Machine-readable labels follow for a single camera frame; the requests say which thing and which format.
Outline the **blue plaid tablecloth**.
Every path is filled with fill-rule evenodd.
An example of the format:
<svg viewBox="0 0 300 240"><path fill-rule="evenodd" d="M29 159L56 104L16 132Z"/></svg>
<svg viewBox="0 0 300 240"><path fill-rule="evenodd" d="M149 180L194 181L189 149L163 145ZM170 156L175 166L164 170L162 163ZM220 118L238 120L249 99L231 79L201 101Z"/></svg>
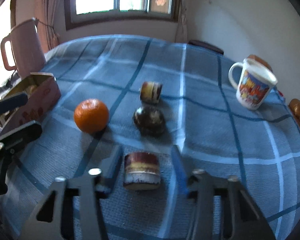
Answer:
<svg viewBox="0 0 300 240"><path fill-rule="evenodd" d="M4 228L17 238L57 176L99 167L116 145L157 156L157 189L132 191L120 172L101 201L110 239L184 239L194 202L177 184L171 148L185 165L237 176L276 239L300 220L300 128L273 88L258 110L242 106L228 80L232 61L206 49L139 36L86 37L46 54L61 98L42 135L19 153L0 197Z"/></svg>

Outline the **brown leather sofa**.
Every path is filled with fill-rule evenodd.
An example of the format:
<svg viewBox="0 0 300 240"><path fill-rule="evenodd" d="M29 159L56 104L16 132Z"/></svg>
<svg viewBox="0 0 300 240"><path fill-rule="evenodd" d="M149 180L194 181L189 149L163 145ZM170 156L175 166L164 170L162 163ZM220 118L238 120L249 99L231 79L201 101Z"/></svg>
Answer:
<svg viewBox="0 0 300 240"><path fill-rule="evenodd" d="M296 120L296 123L300 128L300 100L292 99L288 106L294 116L294 119Z"/></svg>

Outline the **purple sugarcane piece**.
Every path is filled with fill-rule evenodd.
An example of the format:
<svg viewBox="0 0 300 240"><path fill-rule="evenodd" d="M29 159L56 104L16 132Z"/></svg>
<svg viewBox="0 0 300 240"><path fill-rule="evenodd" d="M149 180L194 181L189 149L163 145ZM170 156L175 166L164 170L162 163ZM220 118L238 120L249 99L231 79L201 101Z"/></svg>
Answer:
<svg viewBox="0 0 300 240"><path fill-rule="evenodd" d="M132 152L124 159L123 186L128 190L145 191L160 187L159 160L149 152Z"/></svg>

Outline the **white cartoon printed mug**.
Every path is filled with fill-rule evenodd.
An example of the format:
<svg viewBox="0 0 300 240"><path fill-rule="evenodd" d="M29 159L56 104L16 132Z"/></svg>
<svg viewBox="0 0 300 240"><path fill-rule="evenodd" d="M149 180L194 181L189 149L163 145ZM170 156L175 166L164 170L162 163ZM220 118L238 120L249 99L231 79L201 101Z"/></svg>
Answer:
<svg viewBox="0 0 300 240"><path fill-rule="evenodd" d="M235 68L241 68L240 80L233 77ZM270 91L277 85L277 77L266 66L255 59L246 58L234 63L228 72L228 79L236 90L236 98L245 108L255 111L264 102Z"/></svg>

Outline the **metal tin box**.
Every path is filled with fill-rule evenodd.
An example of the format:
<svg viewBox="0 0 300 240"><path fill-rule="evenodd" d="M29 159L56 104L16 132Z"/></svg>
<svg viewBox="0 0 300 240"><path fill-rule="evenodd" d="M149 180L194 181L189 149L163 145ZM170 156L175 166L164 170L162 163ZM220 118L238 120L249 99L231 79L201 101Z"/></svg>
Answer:
<svg viewBox="0 0 300 240"><path fill-rule="evenodd" d="M30 121L39 121L61 97L56 78L51 73L31 73L10 90L0 95L0 100L17 93L28 96L26 105L0 114L1 135Z"/></svg>

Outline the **pink electric kettle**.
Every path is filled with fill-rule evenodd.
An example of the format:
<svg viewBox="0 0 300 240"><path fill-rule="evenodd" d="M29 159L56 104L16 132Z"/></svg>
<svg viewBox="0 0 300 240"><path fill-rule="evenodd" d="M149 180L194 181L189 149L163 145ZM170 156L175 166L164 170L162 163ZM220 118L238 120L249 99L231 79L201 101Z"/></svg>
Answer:
<svg viewBox="0 0 300 240"><path fill-rule="evenodd" d="M39 72L46 64L37 33L38 20L31 18L13 27L0 44L2 60L7 71L16 70L21 79ZM8 63L5 44L10 42L14 66Z"/></svg>

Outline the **white-faced sugarcane piece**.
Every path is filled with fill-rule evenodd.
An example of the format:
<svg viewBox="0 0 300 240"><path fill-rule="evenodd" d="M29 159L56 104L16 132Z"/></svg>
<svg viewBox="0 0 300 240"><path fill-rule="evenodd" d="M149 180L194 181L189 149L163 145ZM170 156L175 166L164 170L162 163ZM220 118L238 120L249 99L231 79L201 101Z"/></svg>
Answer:
<svg viewBox="0 0 300 240"><path fill-rule="evenodd" d="M141 86L140 100L145 103L158 104L161 90L162 83L146 81Z"/></svg>

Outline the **large orange tangerine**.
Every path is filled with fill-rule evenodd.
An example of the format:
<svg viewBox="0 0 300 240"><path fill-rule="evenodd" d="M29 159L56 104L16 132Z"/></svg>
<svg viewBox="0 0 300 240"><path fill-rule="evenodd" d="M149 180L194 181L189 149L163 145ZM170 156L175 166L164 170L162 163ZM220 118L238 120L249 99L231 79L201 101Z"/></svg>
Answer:
<svg viewBox="0 0 300 240"><path fill-rule="evenodd" d="M102 131L109 121L109 109L98 99L82 101L74 111L74 122L85 133L93 134Z"/></svg>

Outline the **window with brown frame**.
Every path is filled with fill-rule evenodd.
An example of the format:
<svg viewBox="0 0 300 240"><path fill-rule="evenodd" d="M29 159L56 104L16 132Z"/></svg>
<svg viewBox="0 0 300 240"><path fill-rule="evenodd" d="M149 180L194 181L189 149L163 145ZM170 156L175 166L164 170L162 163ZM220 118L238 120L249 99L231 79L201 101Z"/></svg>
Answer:
<svg viewBox="0 0 300 240"><path fill-rule="evenodd" d="M180 0L64 0L66 30L110 21L176 22Z"/></svg>

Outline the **pink curtain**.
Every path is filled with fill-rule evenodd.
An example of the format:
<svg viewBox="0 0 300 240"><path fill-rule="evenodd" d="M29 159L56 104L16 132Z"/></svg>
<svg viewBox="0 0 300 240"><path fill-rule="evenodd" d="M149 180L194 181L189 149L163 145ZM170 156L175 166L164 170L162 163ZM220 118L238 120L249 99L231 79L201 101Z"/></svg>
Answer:
<svg viewBox="0 0 300 240"><path fill-rule="evenodd" d="M53 23L57 7L61 0L36 0L35 18L39 21L38 36L43 52L48 52L59 45L59 35Z"/></svg>

